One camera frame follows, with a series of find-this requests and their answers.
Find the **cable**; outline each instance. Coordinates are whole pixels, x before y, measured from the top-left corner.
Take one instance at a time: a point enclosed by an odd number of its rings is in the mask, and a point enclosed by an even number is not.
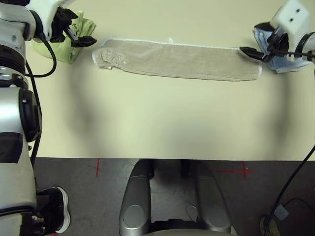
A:
[[[309,208],[309,210],[315,215],[315,209],[310,204],[308,204],[307,202],[305,202],[303,199],[300,199],[300,198],[293,198],[293,199],[287,201],[285,204],[283,204],[283,206],[286,207],[286,205],[288,205],[292,201],[303,202]]]
[[[39,111],[40,111],[40,114],[41,114],[41,106],[40,106],[40,102],[39,102],[37,87],[36,87],[35,79],[34,79],[34,76],[33,76],[33,73],[32,73],[32,70],[31,70],[31,67],[30,67],[28,61],[26,61],[25,67],[28,70],[28,73],[30,74],[31,85],[33,87],[35,100],[36,100],[36,103],[38,105],[38,108],[39,108]],[[40,142],[40,137],[41,137],[41,133],[36,137],[35,143],[34,143],[34,146],[33,146],[33,151],[31,152],[31,164],[32,164],[32,166],[34,166],[35,159],[36,159],[36,156],[37,156],[39,142]]]
[[[47,42],[47,40],[45,39],[45,35],[41,34],[40,35],[40,40],[45,44],[45,46],[47,47],[48,51],[50,52],[51,57],[53,58],[53,68],[46,74],[42,74],[42,75],[32,75],[34,78],[44,78],[47,76],[50,76],[52,73],[55,72],[56,68],[57,68],[57,59],[56,59],[56,55],[52,49],[52,47],[50,46],[50,44]],[[28,74],[25,74],[25,76],[31,77],[31,73],[29,72]]]
[[[281,197],[283,196],[284,192],[286,191],[286,189],[288,188],[288,186],[290,185],[290,183],[292,182],[292,180],[294,179],[294,177],[296,176],[296,174],[300,171],[300,169],[305,165],[305,163],[308,161],[308,159],[311,157],[311,155],[313,154],[313,152],[315,151],[315,145],[314,147],[311,149],[311,151],[309,152],[309,154],[307,154],[307,156],[304,158],[304,160],[300,163],[300,165],[294,170],[294,172],[292,173],[292,175],[290,176],[290,178],[287,180],[287,182],[285,183],[283,189],[281,190],[280,194],[277,197],[277,200],[269,214],[268,217],[268,223],[267,223],[267,227],[265,229],[265,234],[264,236],[268,235],[268,231],[269,231],[269,227],[271,224],[271,219],[273,217],[273,215],[275,214],[275,210],[279,205],[279,202],[281,200]]]
[[[273,47],[273,45],[270,44],[270,47],[271,47],[271,52],[275,53],[275,54],[280,54],[280,55],[297,55],[297,56],[306,56],[306,57],[309,57],[309,58],[315,58],[315,55],[313,54],[309,54],[309,53],[298,53],[298,52],[285,52],[285,51],[281,51],[281,50],[278,50],[276,48]]]

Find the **green cloth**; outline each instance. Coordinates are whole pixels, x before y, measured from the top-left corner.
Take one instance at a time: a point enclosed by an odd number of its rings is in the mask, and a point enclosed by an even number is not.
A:
[[[78,18],[72,20],[70,28],[78,37],[90,36],[96,27],[95,23],[92,20],[83,18],[83,12],[76,12],[76,15]],[[63,34],[65,36],[64,42],[50,43],[50,45],[56,55],[57,60],[71,64],[74,62],[82,48],[71,47],[71,40],[65,33]],[[48,49],[43,43],[37,43],[32,40],[31,47],[43,56],[52,58]]]

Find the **white shoe sole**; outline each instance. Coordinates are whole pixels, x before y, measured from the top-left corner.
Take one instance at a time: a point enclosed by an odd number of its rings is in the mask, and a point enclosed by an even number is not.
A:
[[[61,193],[63,194],[63,226],[59,229],[56,230],[56,233],[61,234],[64,231],[66,231],[66,229],[69,227],[70,222],[71,222],[71,217],[70,217],[70,213],[68,211],[68,194],[67,192],[61,188],[61,187],[54,187],[57,188],[61,191]]]

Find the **table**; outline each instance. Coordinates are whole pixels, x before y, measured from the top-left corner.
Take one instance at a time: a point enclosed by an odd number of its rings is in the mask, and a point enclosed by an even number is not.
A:
[[[77,0],[69,8],[96,22],[98,42],[36,80],[38,156],[302,160],[315,141],[313,65],[280,75],[263,65],[256,81],[222,82],[99,69],[91,58],[107,37],[258,48],[253,26],[285,2]],[[314,29],[315,2],[302,2]],[[35,74],[52,65],[29,46],[27,59]]]

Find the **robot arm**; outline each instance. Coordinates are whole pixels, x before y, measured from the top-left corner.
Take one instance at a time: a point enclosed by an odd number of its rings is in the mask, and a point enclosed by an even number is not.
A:
[[[315,63],[315,32],[310,32],[310,13],[299,0],[289,0],[282,6],[269,23],[255,27],[271,30],[268,38],[268,55],[254,48],[241,47],[240,50],[251,58],[269,62],[274,56],[287,57],[294,61],[303,57]]]
[[[36,188],[28,145],[41,134],[42,116],[26,79],[25,41],[63,42],[65,32],[74,47],[96,42],[92,37],[75,36],[69,25],[77,16],[62,8],[63,2],[31,0],[26,7],[0,2],[1,235],[36,236],[45,232],[43,218],[35,212]]]

